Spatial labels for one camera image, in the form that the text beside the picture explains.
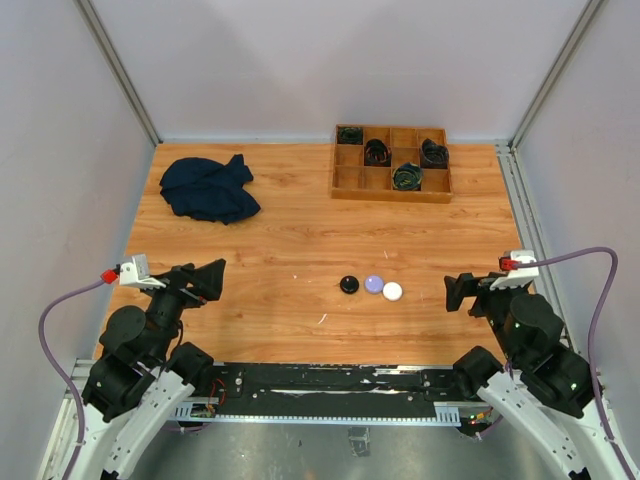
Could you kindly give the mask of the white round charging case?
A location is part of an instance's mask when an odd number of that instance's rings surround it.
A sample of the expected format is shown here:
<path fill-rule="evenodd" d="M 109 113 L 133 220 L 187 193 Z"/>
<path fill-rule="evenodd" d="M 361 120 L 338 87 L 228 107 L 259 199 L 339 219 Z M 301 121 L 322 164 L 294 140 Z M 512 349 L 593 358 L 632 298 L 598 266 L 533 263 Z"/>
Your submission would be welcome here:
<path fill-rule="evenodd" d="M 387 282 L 382 289 L 383 297 L 391 302 L 399 301 L 403 297 L 403 288 L 397 282 Z"/>

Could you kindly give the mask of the purple round charging case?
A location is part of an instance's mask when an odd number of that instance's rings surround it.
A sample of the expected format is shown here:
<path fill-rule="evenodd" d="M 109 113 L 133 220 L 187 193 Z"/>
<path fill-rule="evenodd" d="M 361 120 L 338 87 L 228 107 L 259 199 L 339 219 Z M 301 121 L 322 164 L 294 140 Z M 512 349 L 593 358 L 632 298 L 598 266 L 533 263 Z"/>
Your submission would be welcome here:
<path fill-rule="evenodd" d="M 385 282 L 378 275 L 369 275 L 364 281 L 365 290 L 370 294 L 379 294 L 384 289 Z"/>

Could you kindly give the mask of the black round charging case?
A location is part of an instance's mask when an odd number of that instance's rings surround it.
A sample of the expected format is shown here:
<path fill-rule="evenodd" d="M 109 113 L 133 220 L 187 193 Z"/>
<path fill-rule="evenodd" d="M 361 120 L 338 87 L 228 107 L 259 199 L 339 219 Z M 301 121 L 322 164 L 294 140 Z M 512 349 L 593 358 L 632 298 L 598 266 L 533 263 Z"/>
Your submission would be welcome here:
<path fill-rule="evenodd" d="M 352 294 L 356 293 L 359 290 L 359 287 L 360 287 L 360 282 L 353 275 L 346 275 L 346 276 L 342 277 L 340 282 L 339 282 L 340 290 L 343 293 L 348 294 L 348 295 L 352 295 Z"/>

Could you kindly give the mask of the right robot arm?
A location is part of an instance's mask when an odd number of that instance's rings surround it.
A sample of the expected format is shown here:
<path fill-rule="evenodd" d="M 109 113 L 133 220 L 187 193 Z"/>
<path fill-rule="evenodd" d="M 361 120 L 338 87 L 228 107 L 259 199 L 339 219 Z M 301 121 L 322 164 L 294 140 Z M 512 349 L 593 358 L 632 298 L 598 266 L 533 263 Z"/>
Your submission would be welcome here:
<path fill-rule="evenodd" d="M 453 365 L 455 392 L 489 404 L 566 479 L 638 478 L 605 429 L 589 363 L 560 340 L 563 320 L 526 285 L 496 289 L 498 280 L 470 273 L 444 279 L 447 311 L 473 299 L 470 315 L 488 321 L 506 358 L 473 347 Z"/>

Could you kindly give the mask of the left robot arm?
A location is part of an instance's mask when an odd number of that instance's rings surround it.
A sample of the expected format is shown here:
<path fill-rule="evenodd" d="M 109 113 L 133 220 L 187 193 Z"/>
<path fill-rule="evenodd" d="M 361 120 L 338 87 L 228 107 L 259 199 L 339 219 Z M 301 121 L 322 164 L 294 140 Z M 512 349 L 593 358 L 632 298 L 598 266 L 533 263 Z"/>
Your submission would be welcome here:
<path fill-rule="evenodd" d="M 140 457 L 189 396 L 214 383 L 213 358 L 190 342 L 177 344 L 181 316 L 220 299 L 226 262 L 176 265 L 154 275 L 145 255 L 105 271 L 96 287 L 118 283 L 150 298 L 147 308 L 114 311 L 99 338 L 102 353 L 84 387 L 63 378 L 77 414 L 77 437 L 66 448 L 54 479 L 127 479 Z"/>

